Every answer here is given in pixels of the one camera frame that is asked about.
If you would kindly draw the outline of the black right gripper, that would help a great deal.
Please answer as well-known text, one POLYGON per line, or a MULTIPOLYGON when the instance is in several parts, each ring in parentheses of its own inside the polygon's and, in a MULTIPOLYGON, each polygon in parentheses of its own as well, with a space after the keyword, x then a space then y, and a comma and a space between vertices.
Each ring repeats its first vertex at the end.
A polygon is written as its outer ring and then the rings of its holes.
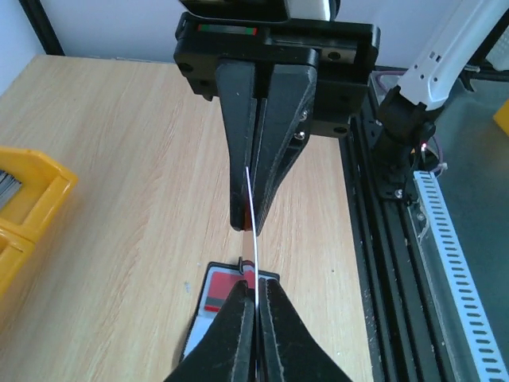
POLYGON ((378 26, 354 22, 181 15, 174 60, 194 93, 220 99, 234 230, 251 225, 246 168, 253 138, 252 193, 255 232, 260 234, 309 133, 339 137, 359 113, 380 37, 378 26))

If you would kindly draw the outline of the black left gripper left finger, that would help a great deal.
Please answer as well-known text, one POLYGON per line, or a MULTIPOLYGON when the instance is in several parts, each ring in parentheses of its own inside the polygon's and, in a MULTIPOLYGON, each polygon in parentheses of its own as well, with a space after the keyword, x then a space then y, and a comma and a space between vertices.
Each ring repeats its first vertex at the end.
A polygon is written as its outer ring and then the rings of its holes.
POLYGON ((216 318, 167 381, 253 381, 255 305, 246 281, 231 289, 216 318))

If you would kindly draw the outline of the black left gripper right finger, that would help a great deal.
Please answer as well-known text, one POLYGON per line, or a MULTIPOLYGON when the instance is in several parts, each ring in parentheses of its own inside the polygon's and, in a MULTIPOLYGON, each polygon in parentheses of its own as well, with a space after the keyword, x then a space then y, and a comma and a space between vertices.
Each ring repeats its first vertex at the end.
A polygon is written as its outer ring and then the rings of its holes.
POLYGON ((276 279, 258 285, 261 381, 349 381, 317 344, 276 279))

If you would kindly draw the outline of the red VIP card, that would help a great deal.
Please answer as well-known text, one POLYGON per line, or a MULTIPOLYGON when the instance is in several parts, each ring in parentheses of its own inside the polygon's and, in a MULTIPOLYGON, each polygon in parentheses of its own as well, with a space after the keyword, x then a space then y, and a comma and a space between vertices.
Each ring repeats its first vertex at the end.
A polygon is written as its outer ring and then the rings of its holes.
POLYGON ((253 290, 254 290, 254 307, 257 310, 259 306, 259 259, 258 259, 258 236, 254 210, 254 202, 251 187, 250 169, 245 167, 246 188, 247 188, 247 207, 245 209, 246 217, 244 218, 243 229, 243 260, 252 262, 253 269, 253 290))

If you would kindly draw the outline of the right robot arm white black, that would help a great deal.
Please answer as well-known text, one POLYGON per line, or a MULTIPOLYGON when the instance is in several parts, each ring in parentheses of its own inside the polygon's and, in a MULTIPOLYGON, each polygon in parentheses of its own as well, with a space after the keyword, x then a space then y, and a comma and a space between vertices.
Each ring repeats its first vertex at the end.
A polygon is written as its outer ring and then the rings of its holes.
MULTIPOLYGON (((338 138, 368 93, 376 25, 340 22, 338 1, 186 1, 174 60, 192 91, 218 99, 230 166, 230 219, 261 232, 278 188, 311 135, 338 138)), ((375 156, 404 181, 464 67, 499 23, 505 1, 460 1, 385 95, 375 156)))

